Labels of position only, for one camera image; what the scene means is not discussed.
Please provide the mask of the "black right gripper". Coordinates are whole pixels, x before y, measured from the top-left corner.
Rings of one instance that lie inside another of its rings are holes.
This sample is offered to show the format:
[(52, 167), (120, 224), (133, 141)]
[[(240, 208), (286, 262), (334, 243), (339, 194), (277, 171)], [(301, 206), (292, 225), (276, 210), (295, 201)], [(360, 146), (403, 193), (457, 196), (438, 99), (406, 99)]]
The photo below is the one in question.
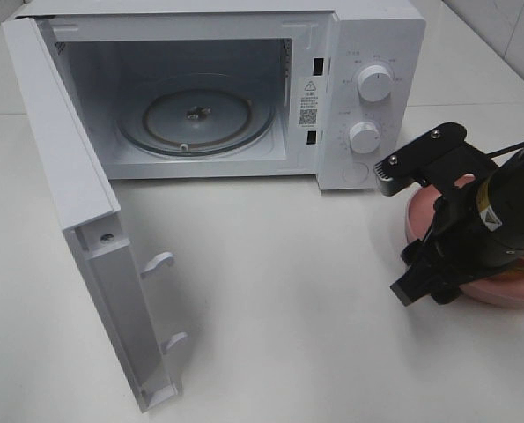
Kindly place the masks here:
[(517, 260), (515, 228), (492, 205), (490, 185), (467, 182), (458, 194), (447, 200), (439, 193), (425, 236), (402, 251), (407, 270), (390, 289), (403, 306), (427, 295), (449, 304), (462, 295), (461, 285), (496, 276)]

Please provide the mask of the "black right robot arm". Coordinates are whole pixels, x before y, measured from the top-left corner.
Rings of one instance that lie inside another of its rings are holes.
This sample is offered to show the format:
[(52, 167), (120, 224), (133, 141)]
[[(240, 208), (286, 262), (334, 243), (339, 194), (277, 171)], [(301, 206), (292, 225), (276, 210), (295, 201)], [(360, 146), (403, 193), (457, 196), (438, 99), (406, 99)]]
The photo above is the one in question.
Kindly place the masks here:
[(405, 306), (447, 304), (461, 286), (499, 275), (524, 257), (524, 147), (460, 188), (442, 188), (423, 238), (402, 252), (406, 272), (390, 286)]

